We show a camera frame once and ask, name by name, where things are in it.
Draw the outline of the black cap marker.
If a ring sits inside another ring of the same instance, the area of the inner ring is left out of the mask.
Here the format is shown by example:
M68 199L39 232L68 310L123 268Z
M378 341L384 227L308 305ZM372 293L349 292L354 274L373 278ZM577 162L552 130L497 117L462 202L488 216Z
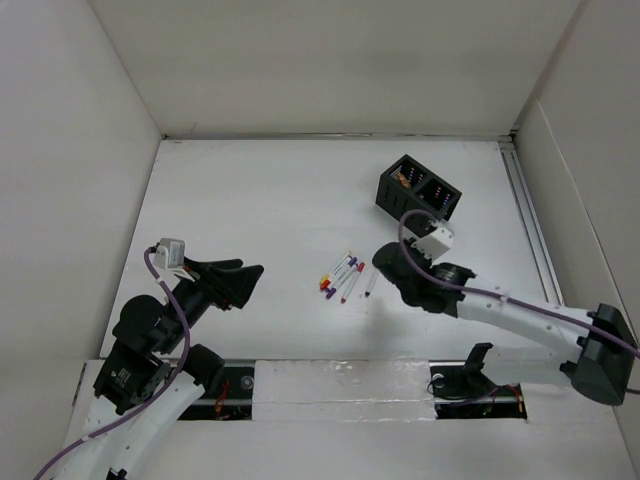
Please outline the black cap marker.
M375 269L372 272L372 274L371 274L371 276L369 278L369 281L367 283L367 286L365 288L365 291L364 291L364 297L365 298L369 298L370 295L372 294L378 277L379 277L379 271L377 269Z

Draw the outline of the orange highlighter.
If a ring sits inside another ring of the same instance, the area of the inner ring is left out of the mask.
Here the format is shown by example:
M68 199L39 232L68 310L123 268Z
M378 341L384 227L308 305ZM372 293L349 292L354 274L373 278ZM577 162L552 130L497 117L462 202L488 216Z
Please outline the orange highlighter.
M411 184L403 175L398 175L397 180L403 185L404 188L411 188Z

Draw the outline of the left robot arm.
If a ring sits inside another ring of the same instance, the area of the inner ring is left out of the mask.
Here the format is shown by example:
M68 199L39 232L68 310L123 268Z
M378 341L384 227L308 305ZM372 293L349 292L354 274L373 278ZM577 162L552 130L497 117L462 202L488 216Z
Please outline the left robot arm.
M57 467L59 479L135 479L150 451L196 400L227 393L224 359L193 343L191 329L211 307L244 307L264 268L239 259L184 258L173 271L178 284L169 287L152 263L159 253L148 248L144 261L168 301L138 295L122 307L83 433L37 478Z

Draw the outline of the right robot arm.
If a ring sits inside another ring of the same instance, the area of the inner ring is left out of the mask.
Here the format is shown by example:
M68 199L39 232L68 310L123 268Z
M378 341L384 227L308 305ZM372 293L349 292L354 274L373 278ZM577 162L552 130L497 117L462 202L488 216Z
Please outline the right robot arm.
M469 268L433 262L405 241L383 245L372 263L408 306L484 323L535 343L533 349L504 351L480 343L482 359L462 369L471 392L483 394L506 383L568 384L600 404L624 402L639 347L617 308L521 300Z

